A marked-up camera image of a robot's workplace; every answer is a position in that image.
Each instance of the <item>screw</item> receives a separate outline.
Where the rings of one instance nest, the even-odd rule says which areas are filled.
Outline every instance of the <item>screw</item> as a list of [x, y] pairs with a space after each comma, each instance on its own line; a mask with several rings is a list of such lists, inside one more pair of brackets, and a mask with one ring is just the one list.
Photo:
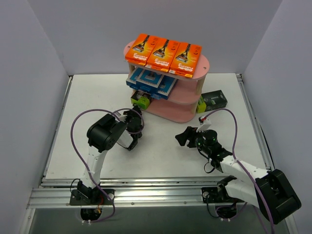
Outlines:
[[114, 199], [114, 194], [108, 194], [108, 196], [110, 197], [111, 200]]
[[204, 198], [209, 198], [209, 192], [203, 192], [203, 197]]

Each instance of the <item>aluminum frame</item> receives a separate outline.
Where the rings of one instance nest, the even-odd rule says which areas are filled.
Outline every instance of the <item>aluminum frame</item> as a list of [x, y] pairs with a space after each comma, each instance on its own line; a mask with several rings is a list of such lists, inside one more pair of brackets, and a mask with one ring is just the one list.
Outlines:
[[[72, 77], [69, 80], [66, 90], [63, 109], [61, 111], [56, 134], [54, 136], [51, 151], [46, 164], [46, 170], [43, 175], [40, 188], [33, 189], [29, 203], [27, 205], [26, 215], [20, 230], [20, 233], [28, 233], [33, 216], [36, 209], [49, 208], [77, 208], [69, 205], [70, 191], [69, 186], [71, 180], [68, 179], [45, 179], [47, 168], [51, 159], [56, 135], [59, 129], [61, 117], [68, 93], [70, 91]], [[241, 77], [237, 77], [252, 125], [255, 132], [263, 160], [267, 169], [274, 169], [274, 164], [267, 147], [261, 126], [257, 121], [251, 104], [248, 100], [244, 83]], [[115, 205], [116, 207], [156, 207], [156, 206], [204, 206], [202, 202], [202, 187], [213, 187], [216, 183], [223, 179], [224, 176], [216, 176], [214, 178], [207, 177], [182, 177], [182, 178], [157, 178], [157, 179], [138, 179], [138, 178], [116, 178], [101, 179], [101, 185], [105, 188], [115, 189]], [[291, 234], [297, 234], [298, 230], [293, 215], [286, 219], [287, 227]]]

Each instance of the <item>black mounting bracket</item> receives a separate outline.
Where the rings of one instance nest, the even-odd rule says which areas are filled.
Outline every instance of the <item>black mounting bracket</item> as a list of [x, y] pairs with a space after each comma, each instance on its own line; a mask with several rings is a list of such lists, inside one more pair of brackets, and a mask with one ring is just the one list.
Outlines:
[[[103, 189], [114, 201], [115, 198], [115, 190], [114, 189]], [[103, 205], [112, 205], [113, 203], [104, 195], [101, 194], [94, 202], [90, 202], [87, 199], [84, 199], [84, 195], [78, 192], [77, 189], [72, 190], [72, 194], [70, 197], [69, 204], [71, 206], [88, 206], [88, 205], [99, 205], [103, 203]]]
[[207, 204], [207, 199], [208, 203], [234, 203], [234, 202], [244, 202], [242, 200], [239, 200], [237, 198], [229, 198], [226, 201], [222, 199], [222, 196], [219, 195], [218, 193], [218, 187], [203, 187], [201, 188], [201, 194], [202, 194], [202, 199], [203, 203]]

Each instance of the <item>wire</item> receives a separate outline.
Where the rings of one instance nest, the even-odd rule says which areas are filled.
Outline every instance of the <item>wire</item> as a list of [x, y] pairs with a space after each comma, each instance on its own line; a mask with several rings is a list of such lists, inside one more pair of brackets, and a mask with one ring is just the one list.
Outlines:
[[74, 179], [74, 180], [72, 181], [72, 183], [70, 184], [69, 191], [70, 191], [70, 194], [71, 194], [71, 195], [73, 195], [72, 186], [73, 186], [73, 183], [74, 183], [76, 180], [79, 180], [79, 181], [80, 181], [79, 178], [76, 178], [76, 179]]
[[[238, 211], [238, 209], [236, 208], [236, 210], [237, 210], [237, 211], [236, 211], [236, 215], [234, 215], [232, 218], [228, 218], [228, 219], [229, 219], [229, 220], [233, 220], [233, 219], [237, 218], [237, 217], [242, 213], [242, 211], [245, 209], [246, 206], [247, 206], [247, 202], [245, 202], [245, 204], [243, 205], [242, 209], [240, 209], [239, 211]], [[218, 211], [219, 211], [220, 209], [222, 209], [222, 208], [224, 208], [224, 206], [219, 206], [218, 208], [216, 208], [215, 212], [218, 214]]]
[[200, 155], [202, 155], [204, 158], [208, 159], [208, 161], [209, 161], [209, 158], [208, 158], [207, 156], [205, 156], [205, 155], [200, 151], [199, 148], [197, 148], [197, 150], [198, 150], [198, 152], [199, 152]]
[[138, 134], [138, 133], [142, 132], [142, 130], [143, 130], [144, 126], [145, 126], [145, 122], [144, 122], [144, 119], [143, 119], [142, 115], [140, 115], [139, 112], [137, 112], [137, 111], [134, 110], [134, 109], [130, 109], [130, 108], [121, 108], [121, 109], [115, 110], [115, 111], [113, 112], [113, 114], [115, 115], [115, 114], [116, 114], [117, 112], [119, 112], [119, 111], [133, 111], [133, 112], [137, 113], [138, 116], [141, 118], [141, 121], [142, 121], [142, 128], [141, 128], [139, 131], [135, 132], [135, 133], [131, 133], [131, 132], [128, 132], [128, 133], [130, 133], [130, 134]]
[[99, 208], [100, 205], [103, 205], [104, 203], [104, 198], [102, 195], [100, 195], [101, 198], [101, 202], [97, 205], [97, 212], [100, 214], [101, 213], [101, 209]]
[[109, 201], [112, 202], [112, 205], [113, 205], [113, 212], [112, 212], [110, 215], [108, 215], [108, 216], [106, 216], [106, 217], [104, 217], [104, 218], [101, 218], [101, 219], [97, 219], [97, 220], [91, 221], [91, 222], [101, 222], [101, 221], [104, 221], [104, 220], [109, 219], [110, 217], [112, 217], [112, 216], [115, 214], [115, 211], [116, 211], [115, 204], [114, 204], [113, 200], [108, 196], [108, 194], [107, 194], [107, 193], [95, 182], [95, 180], [93, 179], [93, 177], [92, 177], [92, 175], [91, 175], [91, 173], [90, 173], [90, 168], [89, 168], [88, 164], [85, 162], [85, 160], [83, 159], [83, 157], [81, 156], [81, 154], [79, 153], [79, 151], [78, 151], [78, 149], [77, 149], [77, 147], [76, 147], [76, 145], [75, 145], [75, 142], [74, 142], [74, 134], [73, 134], [74, 126], [75, 126], [77, 120], [78, 120], [82, 115], [84, 115], [84, 114], [86, 114], [86, 113], [89, 113], [89, 112], [94, 112], [94, 111], [107, 112], [107, 113], [113, 115], [115, 118], [117, 118], [117, 119], [119, 120], [119, 118], [115, 115], [115, 113], [110, 112], [110, 111], [107, 111], [107, 110], [103, 110], [103, 109], [91, 109], [91, 110], [84, 111], [84, 112], [80, 113], [80, 114], [74, 119], [74, 121], [73, 121], [73, 123], [72, 123], [72, 126], [71, 126], [71, 129], [70, 129], [70, 139], [71, 139], [71, 142], [72, 142], [72, 145], [73, 145], [73, 148], [74, 148], [76, 154], [78, 155], [78, 157], [80, 158], [80, 160], [82, 161], [82, 163], [84, 164], [84, 166], [86, 167], [87, 172], [88, 172], [88, 175], [89, 175], [91, 181], [92, 181], [92, 182], [94, 183], [94, 185], [107, 197], [107, 199], [108, 199]]
[[206, 204], [207, 204], [207, 210], [208, 210], [208, 213], [210, 214], [210, 216], [212, 218], [220, 218], [220, 216], [213, 216], [209, 210], [209, 204], [208, 204], [208, 195], [206, 196]]
[[237, 140], [237, 120], [236, 120], [236, 117], [234, 115], [234, 113], [232, 111], [230, 111], [229, 109], [227, 108], [220, 108], [220, 109], [217, 109], [217, 110], [214, 110], [214, 111], [211, 111], [210, 113], [208, 113], [205, 118], [207, 118], [208, 116], [212, 115], [213, 113], [217, 112], [217, 111], [221, 111], [221, 110], [224, 110], [224, 111], [227, 111], [229, 112], [233, 119], [234, 119], [234, 122], [235, 122], [235, 136], [234, 136], [234, 141], [233, 141], [233, 146], [232, 146], [232, 153], [233, 153], [233, 158], [237, 161], [237, 163], [241, 166], [241, 168], [245, 171], [245, 173], [247, 174], [247, 176], [250, 178], [250, 180], [252, 181], [255, 189], [257, 190], [262, 202], [263, 202], [263, 205], [265, 207], [265, 210], [268, 214], [268, 217], [269, 217], [269, 221], [270, 221], [270, 225], [271, 225], [271, 234], [274, 234], [275, 231], [274, 231], [274, 223], [273, 223], [273, 217], [272, 217], [272, 214], [270, 212], [270, 208], [268, 206], [268, 203], [266, 202], [259, 186], [257, 185], [257, 183], [255, 182], [254, 178], [252, 177], [252, 175], [248, 172], [248, 170], [246, 169], [246, 167], [237, 159], [236, 155], [235, 155], [235, 145], [236, 145], [236, 140]]
[[113, 200], [112, 200], [112, 199], [108, 196], [108, 194], [95, 182], [95, 180], [93, 179], [93, 177], [92, 177], [92, 175], [91, 175], [91, 173], [90, 173], [90, 168], [89, 168], [88, 164], [85, 162], [85, 160], [83, 159], [83, 157], [82, 157], [81, 154], [79, 153], [79, 151], [78, 151], [78, 149], [77, 149], [77, 147], [76, 147], [76, 145], [75, 145], [75, 142], [74, 142], [74, 134], [73, 134], [74, 126], [75, 126], [75, 123], [77, 122], [77, 120], [78, 120], [82, 115], [84, 115], [84, 114], [86, 114], [86, 113], [89, 113], [89, 112], [94, 112], [94, 111], [107, 112], [107, 113], [113, 115], [118, 121], [120, 121], [120, 119], [118, 118], [118, 116], [116, 115], [116, 113], [117, 113], [118, 111], [121, 111], [121, 110], [131, 110], [131, 111], [134, 111], [135, 113], [137, 113], [137, 114], [140, 116], [140, 118], [141, 118], [141, 120], [142, 120], [142, 128], [141, 128], [138, 132], [136, 132], [136, 133], [131, 133], [131, 132], [129, 132], [129, 133], [130, 133], [130, 134], [138, 134], [138, 133], [142, 132], [142, 130], [143, 130], [143, 128], [144, 128], [144, 125], [145, 125], [144, 119], [143, 119], [142, 115], [140, 115], [139, 112], [137, 112], [136, 110], [130, 109], [130, 108], [122, 108], [122, 109], [116, 110], [116, 111], [114, 111], [114, 112], [111, 112], [111, 111], [108, 111], [108, 110], [104, 110], [104, 109], [91, 109], [91, 110], [84, 111], [84, 112], [80, 113], [80, 114], [74, 119], [74, 121], [73, 121], [73, 123], [72, 123], [72, 126], [71, 126], [71, 129], [70, 129], [70, 138], [71, 138], [71, 143], [72, 143], [72, 145], [73, 145], [73, 148], [74, 148], [76, 154], [78, 155], [78, 157], [80, 158], [80, 160], [82, 161], [82, 163], [84, 164], [85, 168], [87, 169], [87, 172], [88, 172], [88, 175], [89, 175], [91, 181], [92, 181], [92, 182], [94, 183], [94, 185], [107, 197], [107, 199], [108, 199], [109, 201], [112, 202], [112, 205], [113, 205], [113, 212], [112, 212], [110, 215], [108, 215], [108, 216], [106, 216], [106, 217], [104, 217], [104, 218], [98, 219], [98, 220], [93, 220], [93, 221], [91, 221], [91, 222], [101, 222], [101, 221], [104, 221], [104, 220], [106, 220], [106, 219], [109, 219], [110, 217], [112, 217], [112, 216], [115, 214], [116, 208], [115, 208], [115, 204], [114, 204]]
[[263, 222], [263, 220], [262, 220], [262, 218], [261, 218], [259, 212], [257, 211], [257, 208], [256, 208], [255, 206], [253, 206], [253, 209], [254, 209], [255, 214], [257, 215], [257, 217], [258, 217], [258, 219], [259, 219], [259, 221], [260, 221], [260, 224], [261, 224], [263, 230], [265, 231], [266, 234], [268, 234], [268, 233], [269, 233], [269, 232], [268, 232], [268, 229], [267, 229], [266, 226], [264, 225], [264, 222]]
[[204, 165], [204, 171], [207, 173], [207, 174], [210, 174], [211, 172], [213, 172], [214, 170], [215, 170], [215, 168], [213, 167], [212, 169], [211, 169], [211, 171], [206, 171], [206, 165], [209, 163], [209, 161]]
[[236, 209], [237, 213], [236, 202], [234, 202], [232, 205], [219, 206], [216, 208], [215, 212], [219, 215], [220, 218], [227, 219], [228, 212], [231, 212], [233, 208]]

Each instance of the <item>green box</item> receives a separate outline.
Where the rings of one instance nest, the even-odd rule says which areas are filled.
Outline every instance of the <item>green box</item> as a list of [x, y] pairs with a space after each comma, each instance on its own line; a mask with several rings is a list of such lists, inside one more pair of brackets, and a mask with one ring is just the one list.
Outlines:
[[146, 110], [148, 106], [151, 104], [151, 102], [152, 102], [151, 95], [139, 90], [136, 90], [131, 97], [131, 103], [133, 105], [138, 105], [143, 110]]

